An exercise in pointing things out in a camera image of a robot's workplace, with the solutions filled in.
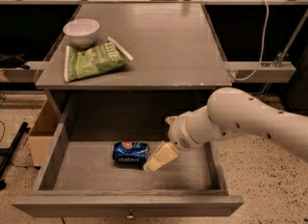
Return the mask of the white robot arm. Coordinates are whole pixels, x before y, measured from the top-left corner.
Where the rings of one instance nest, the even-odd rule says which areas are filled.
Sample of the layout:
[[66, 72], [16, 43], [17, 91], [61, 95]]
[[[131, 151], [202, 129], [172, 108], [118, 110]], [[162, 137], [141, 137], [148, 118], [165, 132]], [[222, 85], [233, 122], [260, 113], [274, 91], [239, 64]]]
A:
[[166, 118], [168, 141], [147, 159], [143, 169], [154, 172], [213, 140], [241, 134], [263, 137], [308, 162], [308, 117], [280, 111], [233, 87], [214, 91], [207, 105], [193, 112]]

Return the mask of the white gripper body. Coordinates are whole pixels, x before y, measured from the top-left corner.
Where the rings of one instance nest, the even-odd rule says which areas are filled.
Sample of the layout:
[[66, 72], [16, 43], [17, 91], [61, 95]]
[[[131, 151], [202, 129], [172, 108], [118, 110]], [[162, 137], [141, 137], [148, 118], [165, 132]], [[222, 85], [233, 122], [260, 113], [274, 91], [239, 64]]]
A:
[[184, 112], [177, 115], [178, 119], [175, 125], [169, 126], [168, 138], [179, 150], [191, 151], [200, 147], [200, 144], [193, 140], [188, 132], [187, 120], [191, 117], [191, 112]]

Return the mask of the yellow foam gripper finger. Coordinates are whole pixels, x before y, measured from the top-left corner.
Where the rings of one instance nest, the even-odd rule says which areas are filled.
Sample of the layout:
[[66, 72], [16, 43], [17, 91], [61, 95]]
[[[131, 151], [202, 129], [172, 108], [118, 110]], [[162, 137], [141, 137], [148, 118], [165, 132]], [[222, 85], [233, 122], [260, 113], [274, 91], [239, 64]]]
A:
[[168, 116], [168, 117], [165, 119], [165, 122], [166, 122], [169, 126], [172, 126], [172, 125], [175, 125], [175, 124], [176, 124], [177, 119], [178, 119], [178, 116], [177, 116], [177, 115]]
[[179, 155], [178, 148], [171, 142], [162, 142], [149, 156], [143, 169], [146, 172], [155, 172], [162, 166], [172, 162]]

